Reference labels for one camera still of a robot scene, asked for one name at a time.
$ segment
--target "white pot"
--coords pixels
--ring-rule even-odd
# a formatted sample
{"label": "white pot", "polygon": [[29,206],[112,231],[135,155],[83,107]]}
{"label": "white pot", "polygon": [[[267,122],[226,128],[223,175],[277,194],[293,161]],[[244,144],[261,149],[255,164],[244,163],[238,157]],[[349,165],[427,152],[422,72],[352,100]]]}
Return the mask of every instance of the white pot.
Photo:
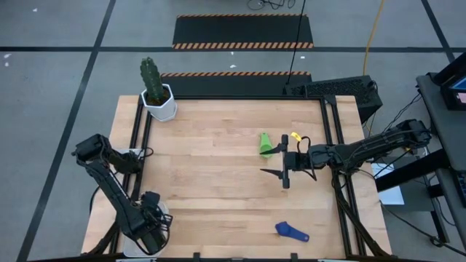
{"label": "white pot", "polygon": [[178,104],[175,102],[175,98],[173,97],[172,90],[170,89],[170,85],[168,84],[162,84],[163,87],[168,89],[168,92],[170,92],[170,98],[165,101],[165,103],[161,106],[150,106],[146,102],[146,92],[147,90],[144,90],[141,93],[141,96],[143,97],[143,102],[144,106],[147,108],[149,112],[151,112],[151,115],[161,121],[161,122],[166,122],[171,119],[175,118],[176,111],[178,110]]}

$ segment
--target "blue object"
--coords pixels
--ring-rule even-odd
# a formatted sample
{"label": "blue object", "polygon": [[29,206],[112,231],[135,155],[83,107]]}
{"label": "blue object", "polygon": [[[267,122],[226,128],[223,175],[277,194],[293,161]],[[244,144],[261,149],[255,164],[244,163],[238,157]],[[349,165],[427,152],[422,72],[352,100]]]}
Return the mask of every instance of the blue object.
{"label": "blue object", "polygon": [[298,229],[295,229],[294,227],[288,225],[288,223],[286,223],[285,221],[275,225],[275,229],[277,229],[277,233],[282,237],[290,237],[302,242],[309,241],[308,234],[305,234],[299,231]]}

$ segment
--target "yellow cable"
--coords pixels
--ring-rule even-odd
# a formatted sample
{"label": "yellow cable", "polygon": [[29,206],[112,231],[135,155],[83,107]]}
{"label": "yellow cable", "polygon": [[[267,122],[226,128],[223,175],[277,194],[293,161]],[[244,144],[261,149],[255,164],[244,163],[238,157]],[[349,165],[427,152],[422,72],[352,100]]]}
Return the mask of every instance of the yellow cable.
{"label": "yellow cable", "polygon": [[[374,38],[374,35],[376,33],[377,23],[379,22],[380,13],[382,13],[382,10],[384,9],[384,3],[385,3],[385,0],[382,0],[382,2],[380,2],[379,11],[377,12],[374,25],[372,26],[371,36],[369,36],[369,40],[367,41],[366,54],[364,55],[364,64],[363,64],[363,75],[364,76],[366,75],[367,57],[369,56],[369,48],[371,47],[372,39]],[[369,127],[367,127],[367,125],[366,125],[366,129],[369,131],[369,135],[372,135],[372,131],[369,130]]]}

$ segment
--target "green cactus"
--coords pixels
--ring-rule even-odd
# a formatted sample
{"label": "green cactus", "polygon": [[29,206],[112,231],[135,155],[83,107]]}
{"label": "green cactus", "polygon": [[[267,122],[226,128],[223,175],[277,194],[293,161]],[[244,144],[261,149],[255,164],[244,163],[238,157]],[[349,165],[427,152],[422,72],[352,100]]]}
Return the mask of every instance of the green cactus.
{"label": "green cactus", "polygon": [[147,101],[153,103],[153,106],[163,105],[166,101],[166,96],[159,70],[152,58],[143,59],[141,63],[141,76],[147,89]]}

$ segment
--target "wooden table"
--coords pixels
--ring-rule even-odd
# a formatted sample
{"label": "wooden table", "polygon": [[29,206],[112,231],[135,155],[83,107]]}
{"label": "wooden table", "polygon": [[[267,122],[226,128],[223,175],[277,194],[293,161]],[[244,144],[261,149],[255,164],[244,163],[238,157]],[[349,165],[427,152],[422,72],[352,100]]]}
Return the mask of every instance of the wooden table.
{"label": "wooden table", "polygon": [[[114,148],[129,147],[137,101],[137,96],[119,98],[109,137]],[[355,99],[337,97],[337,102],[345,142],[363,139]],[[330,107],[328,115],[336,141]],[[141,192],[159,193],[174,216],[161,257],[191,258],[200,252],[202,258],[290,258],[290,253],[300,258],[344,258],[331,170],[318,170],[317,182],[302,172],[290,172],[291,187],[283,189],[275,176],[259,170],[282,168],[280,155],[270,159],[258,155],[262,132],[269,133],[274,145],[291,132],[309,136],[312,144],[325,143],[319,102],[179,100],[174,120],[153,120],[149,147],[154,155],[146,159]],[[296,150],[295,142],[290,137],[290,150]],[[371,173],[369,164],[362,169]],[[374,180],[357,173],[353,184],[361,222],[391,253]],[[98,192],[83,252],[97,244],[114,216],[113,207]],[[275,224],[281,221],[308,233],[310,241],[279,237]],[[357,253],[349,220],[348,225]]]}

